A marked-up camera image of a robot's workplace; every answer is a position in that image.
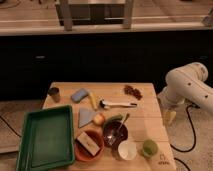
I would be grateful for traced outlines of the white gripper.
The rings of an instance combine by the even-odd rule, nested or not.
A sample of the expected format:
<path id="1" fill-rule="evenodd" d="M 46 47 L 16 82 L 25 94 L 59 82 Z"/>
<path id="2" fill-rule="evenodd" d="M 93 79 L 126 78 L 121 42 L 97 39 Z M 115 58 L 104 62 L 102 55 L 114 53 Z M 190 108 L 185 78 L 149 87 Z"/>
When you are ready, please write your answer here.
<path id="1" fill-rule="evenodd" d="M 183 98 L 175 93 L 170 87 L 164 87 L 157 95 L 162 112 L 165 113 L 164 124 L 170 125 L 176 117 L 176 112 L 172 111 L 183 103 Z"/>

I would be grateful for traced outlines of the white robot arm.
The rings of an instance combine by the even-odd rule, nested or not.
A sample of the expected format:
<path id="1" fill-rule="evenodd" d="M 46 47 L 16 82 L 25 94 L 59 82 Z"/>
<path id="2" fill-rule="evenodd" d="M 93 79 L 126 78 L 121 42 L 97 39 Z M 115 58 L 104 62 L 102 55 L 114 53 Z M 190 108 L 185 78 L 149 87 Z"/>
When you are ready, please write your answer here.
<path id="1" fill-rule="evenodd" d="M 213 88 L 205 83 L 207 78 L 207 67 L 200 62 L 172 69 L 166 74 L 166 86 L 157 95 L 164 125 L 174 120 L 175 108 L 185 100 L 213 114 Z"/>

